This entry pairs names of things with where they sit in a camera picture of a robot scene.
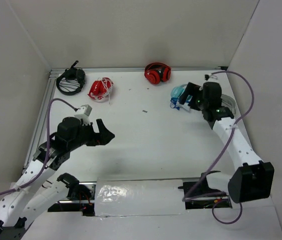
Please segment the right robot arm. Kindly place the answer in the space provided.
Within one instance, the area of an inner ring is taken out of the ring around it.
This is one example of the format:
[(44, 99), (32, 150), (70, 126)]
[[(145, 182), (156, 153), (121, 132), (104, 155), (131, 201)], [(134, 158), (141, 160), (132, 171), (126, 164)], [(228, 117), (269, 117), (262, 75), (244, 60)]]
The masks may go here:
[(235, 169), (233, 175), (209, 169), (194, 187), (199, 187), (204, 196), (211, 196), (215, 191), (226, 193), (236, 204), (268, 198), (274, 166), (264, 162), (247, 142), (233, 112), (222, 104), (220, 84), (205, 82), (199, 86), (189, 82), (179, 97), (179, 103), (187, 103), (191, 109), (202, 113), (224, 144), (222, 152), (228, 152)]

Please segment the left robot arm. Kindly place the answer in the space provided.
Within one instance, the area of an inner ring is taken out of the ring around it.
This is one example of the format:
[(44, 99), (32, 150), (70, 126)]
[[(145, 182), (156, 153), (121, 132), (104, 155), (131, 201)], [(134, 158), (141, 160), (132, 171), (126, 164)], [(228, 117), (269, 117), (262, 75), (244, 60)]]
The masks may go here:
[(20, 240), (34, 220), (55, 202), (78, 197), (80, 182), (69, 173), (61, 174), (50, 187), (37, 192), (72, 151), (81, 146), (104, 146), (115, 138), (101, 119), (96, 123), (98, 132), (92, 123), (66, 117), (49, 140), (39, 146), (25, 172), (0, 200), (0, 240)]

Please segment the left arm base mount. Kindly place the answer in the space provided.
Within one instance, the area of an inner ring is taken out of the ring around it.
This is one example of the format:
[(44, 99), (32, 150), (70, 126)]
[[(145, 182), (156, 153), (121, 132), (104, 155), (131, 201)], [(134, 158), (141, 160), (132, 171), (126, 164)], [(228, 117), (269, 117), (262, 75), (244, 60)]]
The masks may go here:
[(80, 212), (85, 217), (95, 216), (96, 182), (80, 182), (69, 173), (61, 174), (56, 181), (65, 184), (67, 195), (49, 207), (49, 213)]

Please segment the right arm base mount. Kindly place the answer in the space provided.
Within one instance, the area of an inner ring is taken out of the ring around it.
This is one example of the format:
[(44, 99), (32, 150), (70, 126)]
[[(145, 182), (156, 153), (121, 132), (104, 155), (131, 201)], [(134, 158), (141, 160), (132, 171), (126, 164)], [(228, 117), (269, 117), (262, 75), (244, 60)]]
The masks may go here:
[(215, 203), (217, 208), (231, 208), (231, 202), (225, 193), (218, 189), (208, 187), (208, 182), (204, 179), (200, 185), (189, 195), (194, 200), (185, 202), (186, 210), (212, 209)]

